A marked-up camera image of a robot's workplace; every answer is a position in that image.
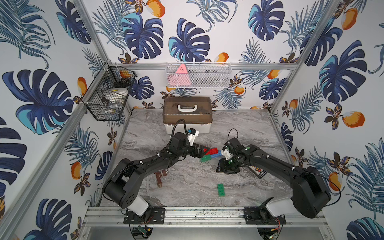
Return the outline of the green lego brick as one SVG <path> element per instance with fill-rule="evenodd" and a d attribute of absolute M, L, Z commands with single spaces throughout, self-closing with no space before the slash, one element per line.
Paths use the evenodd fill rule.
<path fill-rule="evenodd" d="M 205 155 L 201 158 L 201 163 L 210 161 L 212 159 L 211 155 Z"/>
<path fill-rule="evenodd" d="M 219 197 L 225 197 L 225 188 L 223 184 L 217 184 L 217 190 L 218 190 L 218 196 Z"/>

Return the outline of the blue lego brick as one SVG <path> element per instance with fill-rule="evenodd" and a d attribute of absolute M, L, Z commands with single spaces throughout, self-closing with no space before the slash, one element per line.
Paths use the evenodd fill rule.
<path fill-rule="evenodd" d="M 212 159 L 215 159 L 215 158 L 222 158 L 223 155 L 221 153 L 217 153 L 217 154 L 212 154 L 210 155 Z"/>

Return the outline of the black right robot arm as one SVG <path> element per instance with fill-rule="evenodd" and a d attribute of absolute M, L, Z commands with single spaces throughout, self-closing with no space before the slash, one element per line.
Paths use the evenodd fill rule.
<path fill-rule="evenodd" d="M 296 209 L 303 216 L 313 219 L 331 200 L 330 191 L 316 168 L 303 168 L 282 161 L 255 145 L 243 146 L 238 139 L 228 140 L 223 149 L 217 172 L 236 174 L 241 167 L 262 169 L 283 181 L 292 189 L 291 204 L 284 207 L 284 201 L 275 201 L 278 210 L 286 214 Z"/>

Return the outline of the red lego brick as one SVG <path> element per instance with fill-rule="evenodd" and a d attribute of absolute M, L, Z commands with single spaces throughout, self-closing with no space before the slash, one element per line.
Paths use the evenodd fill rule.
<path fill-rule="evenodd" d="M 205 153 L 205 155 L 215 155 L 218 154 L 219 151 L 217 148 L 210 149 L 208 152 Z"/>

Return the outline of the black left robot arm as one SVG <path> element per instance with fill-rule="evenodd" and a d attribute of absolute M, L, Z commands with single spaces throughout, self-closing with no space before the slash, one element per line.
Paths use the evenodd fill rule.
<path fill-rule="evenodd" d="M 210 148 L 195 143 L 198 135 L 196 129 L 187 129 L 184 119 L 178 120 L 169 142 L 154 156 L 138 161 L 122 159 L 104 184 L 103 194 L 122 209 L 144 216 L 149 212 L 150 204 L 139 196 L 143 180 L 156 172 L 167 170 L 188 156 L 198 159 L 204 157 Z"/>

